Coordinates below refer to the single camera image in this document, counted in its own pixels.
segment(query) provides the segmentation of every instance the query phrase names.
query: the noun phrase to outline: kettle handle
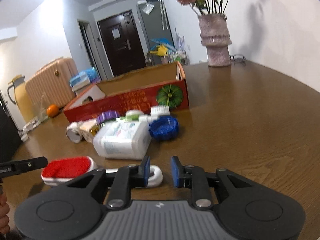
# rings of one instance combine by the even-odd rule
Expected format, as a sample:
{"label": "kettle handle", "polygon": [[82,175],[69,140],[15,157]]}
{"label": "kettle handle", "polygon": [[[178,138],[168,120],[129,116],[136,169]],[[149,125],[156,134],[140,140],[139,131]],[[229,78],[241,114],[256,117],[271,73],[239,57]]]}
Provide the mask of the kettle handle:
{"label": "kettle handle", "polygon": [[11,98],[11,96],[10,96],[10,94],[9,94],[9,89],[12,88],[12,87],[13,87],[13,84],[8,87],[8,89],[7,89],[7,94],[8,94],[8,97],[9,97],[10,101],[11,101],[13,104],[17,105],[17,103]]}

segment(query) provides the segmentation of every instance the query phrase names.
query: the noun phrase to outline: wood grain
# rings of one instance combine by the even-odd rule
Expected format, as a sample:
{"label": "wood grain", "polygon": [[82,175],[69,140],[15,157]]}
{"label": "wood grain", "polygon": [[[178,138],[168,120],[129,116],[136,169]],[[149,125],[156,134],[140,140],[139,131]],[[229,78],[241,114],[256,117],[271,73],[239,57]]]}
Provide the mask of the wood grain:
{"label": "wood grain", "polygon": [[[181,131],[174,141],[151,142],[151,163],[164,173],[154,189],[135,189],[132,198],[179,199],[186,189],[173,188],[170,157],[206,171],[226,167],[299,201],[307,220],[300,240],[320,236],[320,94],[308,86],[266,67],[246,62],[227,68],[207,64],[185,68],[190,110],[173,114]],[[105,160],[93,145],[71,143],[65,136],[63,114],[32,133],[15,159],[46,156],[57,158],[88,155],[106,168],[129,163]],[[29,195],[45,190],[40,171],[7,178],[4,190],[12,207]]]}

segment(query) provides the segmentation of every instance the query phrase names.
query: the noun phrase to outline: pink ceramic vase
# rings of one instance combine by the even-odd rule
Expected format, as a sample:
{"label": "pink ceramic vase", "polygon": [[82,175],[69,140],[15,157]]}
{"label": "pink ceramic vase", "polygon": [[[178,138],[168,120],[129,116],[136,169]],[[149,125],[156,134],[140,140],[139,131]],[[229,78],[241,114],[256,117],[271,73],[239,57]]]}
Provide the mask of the pink ceramic vase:
{"label": "pink ceramic vase", "polygon": [[228,45],[231,44],[224,14],[199,16],[201,44],[207,47],[210,67],[225,67],[231,64]]}

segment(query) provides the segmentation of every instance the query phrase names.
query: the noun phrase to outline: green pumpkin picture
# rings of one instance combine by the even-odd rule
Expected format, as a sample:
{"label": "green pumpkin picture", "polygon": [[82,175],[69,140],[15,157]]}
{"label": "green pumpkin picture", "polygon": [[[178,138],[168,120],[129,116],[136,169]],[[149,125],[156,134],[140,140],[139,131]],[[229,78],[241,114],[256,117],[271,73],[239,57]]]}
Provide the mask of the green pumpkin picture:
{"label": "green pumpkin picture", "polygon": [[169,106],[170,109],[175,109],[183,101],[183,91],[179,86],[166,85],[159,89],[156,100],[161,106]]}

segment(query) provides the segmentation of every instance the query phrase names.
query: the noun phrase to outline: yellow kettle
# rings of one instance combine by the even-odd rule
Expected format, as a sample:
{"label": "yellow kettle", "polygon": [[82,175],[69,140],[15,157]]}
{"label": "yellow kettle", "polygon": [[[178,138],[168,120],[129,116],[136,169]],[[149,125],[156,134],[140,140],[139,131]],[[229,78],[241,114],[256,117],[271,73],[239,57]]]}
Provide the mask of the yellow kettle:
{"label": "yellow kettle", "polygon": [[[35,117],[35,114],[32,111],[33,105],[27,94],[24,78],[25,76],[22,75],[14,77],[8,84],[7,94],[10,101],[19,108],[25,122],[28,123]],[[15,100],[13,100],[9,94],[9,89],[11,88],[14,88]]]}

